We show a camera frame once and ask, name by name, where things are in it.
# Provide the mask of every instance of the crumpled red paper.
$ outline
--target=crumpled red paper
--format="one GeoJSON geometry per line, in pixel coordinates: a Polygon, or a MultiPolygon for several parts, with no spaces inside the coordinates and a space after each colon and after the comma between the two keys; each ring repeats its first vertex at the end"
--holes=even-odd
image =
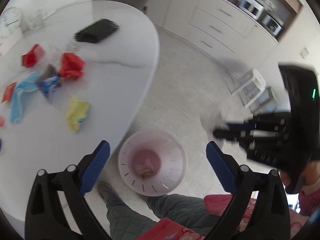
{"type": "Polygon", "coordinates": [[[11,98],[12,98],[12,94],[14,92],[14,88],[16,86],[16,82],[15,83],[12,83],[10,84],[9,86],[7,86],[5,88],[5,91],[3,93],[3,97],[2,97],[2,103],[5,102],[5,101],[10,101],[11,98]]]}
{"type": "Polygon", "coordinates": [[[150,159],[146,159],[141,163],[135,163],[134,170],[142,179],[145,179],[157,174],[155,172],[155,169],[152,166],[150,159]]]}
{"type": "Polygon", "coordinates": [[[83,76],[82,69],[85,65],[85,62],[76,54],[70,52],[62,54],[61,63],[62,65],[59,71],[60,77],[78,80],[83,76]]]}
{"type": "Polygon", "coordinates": [[[22,56],[22,66],[26,68],[33,67],[44,56],[45,52],[39,44],[36,44],[32,49],[22,56]]]}

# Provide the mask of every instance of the white bowl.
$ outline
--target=white bowl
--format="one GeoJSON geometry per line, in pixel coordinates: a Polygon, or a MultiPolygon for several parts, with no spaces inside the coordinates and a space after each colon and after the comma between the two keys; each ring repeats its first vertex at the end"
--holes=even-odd
{"type": "Polygon", "coordinates": [[[162,196],[182,182],[187,168],[187,155],[172,135],[148,128],[133,134],[122,145],[118,166],[124,182],[135,192],[145,196],[162,196]],[[145,158],[151,160],[157,174],[142,179],[133,163],[145,158]]]}

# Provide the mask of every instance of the light switch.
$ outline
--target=light switch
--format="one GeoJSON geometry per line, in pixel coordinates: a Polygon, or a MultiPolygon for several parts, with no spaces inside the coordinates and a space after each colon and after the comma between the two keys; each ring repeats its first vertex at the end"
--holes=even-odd
{"type": "Polygon", "coordinates": [[[300,55],[303,59],[306,59],[309,56],[309,51],[306,48],[303,48],[300,55]]]}

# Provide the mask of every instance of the quilted pants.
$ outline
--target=quilted pants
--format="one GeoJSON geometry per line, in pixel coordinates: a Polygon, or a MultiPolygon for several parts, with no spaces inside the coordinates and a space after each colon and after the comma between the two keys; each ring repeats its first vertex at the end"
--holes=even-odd
{"type": "MultiPolygon", "coordinates": [[[[218,216],[208,213],[201,198],[164,195],[147,198],[147,205],[159,219],[169,218],[203,236],[219,220],[218,216]]],[[[133,211],[121,199],[108,203],[107,208],[113,240],[135,240],[156,224],[152,219],[133,211]]]]}

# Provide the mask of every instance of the kitchen appliance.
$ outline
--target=kitchen appliance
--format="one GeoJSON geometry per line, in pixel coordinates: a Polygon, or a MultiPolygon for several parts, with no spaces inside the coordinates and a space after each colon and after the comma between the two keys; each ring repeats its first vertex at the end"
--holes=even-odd
{"type": "Polygon", "coordinates": [[[266,12],[262,18],[261,25],[274,37],[277,37],[282,30],[283,21],[271,11],[266,12]]]}
{"type": "Polygon", "coordinates": [[[239,8],[255,20],[259,19],[264,10],[263,5],[257,0],[242,0],[239,8]]]}

